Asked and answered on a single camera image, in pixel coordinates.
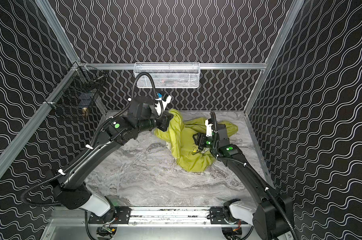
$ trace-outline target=yellow-green cloth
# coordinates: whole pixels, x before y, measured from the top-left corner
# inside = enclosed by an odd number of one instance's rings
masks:
[[[188,172],[203,172],[214,161],[214,157],[210,151],[205,153],[197,153],[192,155],[197,146],[194,144],[193,135],[202,132],[206,133],[205,120],[206,118],[197,118],[190,121],[182,122],[182,115],[179,111],[170,109],[169,113],[174,117],[170,120],[169,128],[166,132],[155,129],[155,135],[171,143],[171,151],[176,162]],[[229,121],[221,121],[220,124],[225,124],[228,132],[228,137],[238,131],[238,127]]]

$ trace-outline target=marble table surface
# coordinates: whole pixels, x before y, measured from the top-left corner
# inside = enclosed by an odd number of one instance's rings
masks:
[[[209,112],[182,112],[183,120],[209,118]],[[247,160],[263,176],[242,112],[216,112],[217,121],[238,126],[230,142],[243,151]],[[183,170],[176,164],[163,140],[152,132],[141,133],[109,155],[86,179],[94,191],[113,203],[127,206],[222,206],[240,198],[255,205],[237,176],[215,161],[202,173]]]

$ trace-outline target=zip tie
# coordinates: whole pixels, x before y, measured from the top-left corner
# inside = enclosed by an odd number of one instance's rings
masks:
[[[86,144],[85,145],[85,147],[87,147],[87,148],[89,148],[89,149],[91,149],[91,150],[93,150],[94,148],[93,147],[91,147],[89,144]]]
[[[64,173],[62,169],[58,170],[58,172],[61,173],[61,175],[66,175],[66,173]]]

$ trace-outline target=wire basket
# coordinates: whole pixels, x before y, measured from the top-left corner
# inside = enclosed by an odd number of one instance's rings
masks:
[[[156,88],[198,88],[200,86],[200,63],[135,63],[133,74],[149,73]],[[139,88],[151,88],[147,76],[138,82]]]
[[[66,121],[87,121],[107,75],[93,67],[81,66],[54,100],[52,108]]]

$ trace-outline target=white mesh basket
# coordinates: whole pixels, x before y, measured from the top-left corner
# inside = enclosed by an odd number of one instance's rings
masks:
[[[200,63],[135,63],[133,74],[149,73],[156,88],[198,88],[200,85]],[[147,76],[137,82],[139,88],[151,88]]]

